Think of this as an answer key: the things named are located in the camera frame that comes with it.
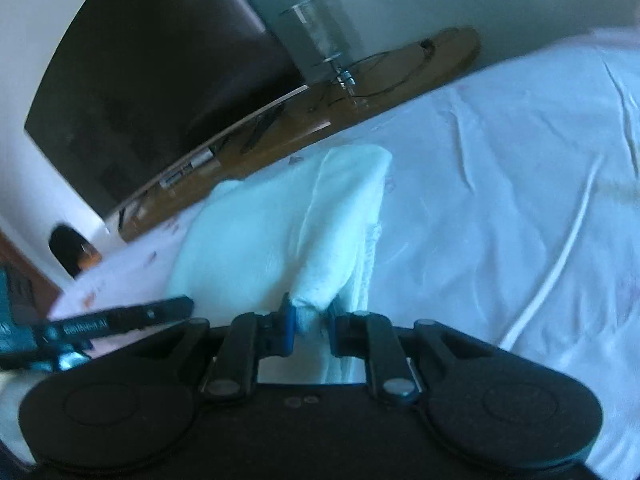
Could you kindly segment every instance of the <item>wooden desk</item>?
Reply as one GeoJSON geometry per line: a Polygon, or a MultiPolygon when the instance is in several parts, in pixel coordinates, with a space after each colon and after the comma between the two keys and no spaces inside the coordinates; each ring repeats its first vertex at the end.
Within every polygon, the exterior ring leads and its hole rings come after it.
{"type": "Polygon", "coordinates": [[[222,180],[245,178],[305,146],[451,81],[468,69],[480,52],[479,36],[472,28],[446,29],[431,41],[431,55],[420,43],[413,43],[358,64],[352,71],[357,92],[373,94],[366,99],[366,106],[354,107],[350,100],[340,100],[346,94],[338,85],[322,83],[290,99],[282,115],[244,155],[240,150],[255,122],[242,126],[232,133],[218,160],[198,168],[169,190],[159,186],[149,190],[140,211],[125,222],[120,235],[131,241],[202,200],[222,180]],[[396,85],[391,91],[383,91],[396,85]]]}

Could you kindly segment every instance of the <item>white wall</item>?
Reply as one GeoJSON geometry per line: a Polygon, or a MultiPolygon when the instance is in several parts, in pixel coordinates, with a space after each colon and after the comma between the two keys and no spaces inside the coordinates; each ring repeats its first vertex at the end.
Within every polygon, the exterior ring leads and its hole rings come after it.
{"type": "MultiPolygon", "coordinates": [[[[47,276],[68,277],[47,240],[61,221],[92,239],[104,225],[24,133],[24,120],[55,47],[84,0],[0,0],[0,229],[47,276]]],[[[273,23],[299,0],[251,0],[273,23]]],[[[480,66],[598,25],[634,22],[639,0],[332,0],[353,57],[472,25],[480,66]]]]}

